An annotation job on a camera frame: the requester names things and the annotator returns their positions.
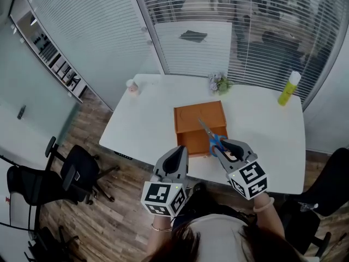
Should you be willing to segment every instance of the white bottle cap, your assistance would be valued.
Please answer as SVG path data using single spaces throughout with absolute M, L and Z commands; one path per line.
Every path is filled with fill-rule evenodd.
M 292 84 L 292 85 L 297 85 L 300 81 L 300 73 L 298 73 L 297 71 L 292 71 L 290 78 L 288 79 L 288 81 Z

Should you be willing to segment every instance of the bracelet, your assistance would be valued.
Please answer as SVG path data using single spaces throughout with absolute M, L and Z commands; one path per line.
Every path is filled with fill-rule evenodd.
M 267 208 L 269 208 L 270 206 L 272 206 L 274 204 L 274 201 L 275 201 L 275 199 L 273 197 L 270 197 L 270 202 L 267 205 L 260 207 L 260 208 L 257 208 L 257 209 L 256 209 L 256 207 L 253 207 L 253 211 L 255 213 L 262 212 L 262 211 L 266 210 Z
M 172 231 L 172 227 L 169 229 L 157 229 L 154 227 L 153 223 L 151 224 L 151 227 L 153 230 L 157 231 L 157 232 L 171 232 Z

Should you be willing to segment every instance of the scissors blade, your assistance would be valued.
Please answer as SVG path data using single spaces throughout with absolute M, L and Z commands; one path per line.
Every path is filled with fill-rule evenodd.
M 204 130 L 206 131 L 207 135 L 210 137 L 210 138 L 214 138 L 214 135 L 211 131 L 211 129 L 209 129 L 207 127 L 207 125 L 199 118 L 198 121 L 200 122 L 200 124 L 203 126 Z

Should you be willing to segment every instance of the black and white marker cube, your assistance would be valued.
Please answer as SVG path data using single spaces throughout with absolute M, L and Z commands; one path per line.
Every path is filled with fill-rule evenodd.
M 228 175 L 231 185 L 243 197 L 250 200 L 268 188 L 268 175 L 257 161 L 248 163 Z
M 186 194 L 181 183 L 146 181 L 141 203 L 153 215 L 175 217 L 185 200 Z

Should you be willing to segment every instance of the black chair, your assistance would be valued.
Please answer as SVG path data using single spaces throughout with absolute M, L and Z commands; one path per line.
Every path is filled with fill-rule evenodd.
M 82 202 L 86 199 L 86 203 L 89 205 L 93 204 L 93 201 L 90 200 L 90 195 L 92 193 L 94 193 L 94 197 L 97 198 L 97 192 L 93 188 L 96 188 L 110 202 L 115 201 L 114 197 L 107 195 L 103 191 L 103 189 L 97 184 L 97 180 L 112 171 L 119 170 L 119 166 L 116 165 L 100 173 L 99 166 L 96 162 L 99 157 L 91 156 L 81 146 L 75 145 L 66 158 L 64 158 L 57 149 L 58 145 L 56 144 L 56 138 L 52 137 L 47 146 L 45 156 L 50 156 L 50 161 L 48 162 L 49 167 L 51 166 L 54 157 L 63 161 L 61 177 L 64 180 L 63 189 L 65 191 L 71 189 L 75 190 L 77 200 Z
M 34 170 L 25 166 L 12 166 L 7 171 L 10 194 L 22 194 L 26 203 L 31 206 L 61 199 L 77 204 L 76 192 L 72 189 L 64 190 L 62 185 L 63 180 L 53 171 Z
M 62 230 L 63 226 L 59 226 L 60 241 L 58 241 L 53 237 L 47 227 L 40 229 L 37 232 L 37 237 L 34 239 L 34 246 L 28 242 L 29 250 L 34 259 L 29 258 L 27 253 L 24 252 L 27 260 L 29 262 L 74 262 L 74 260 L 70 258 L 71 255 L 79 261 L 86 262 L 86 259 L 80 258 L 69 248 L 70 244 L 79 239 L 79 237 L 74 236 L 66 242 Z
M 314 184 L 301 195 L 290 195 L 279 215 L 285 228 L 286 240 L 301 254 L 311 243 L 319 247 L 321 257 L 328 246 L 331 233 L 320 240 L 315 233 L 320 224 L 316 213 L 329 216 L 349 201 L 349 150 L 336 150 Z

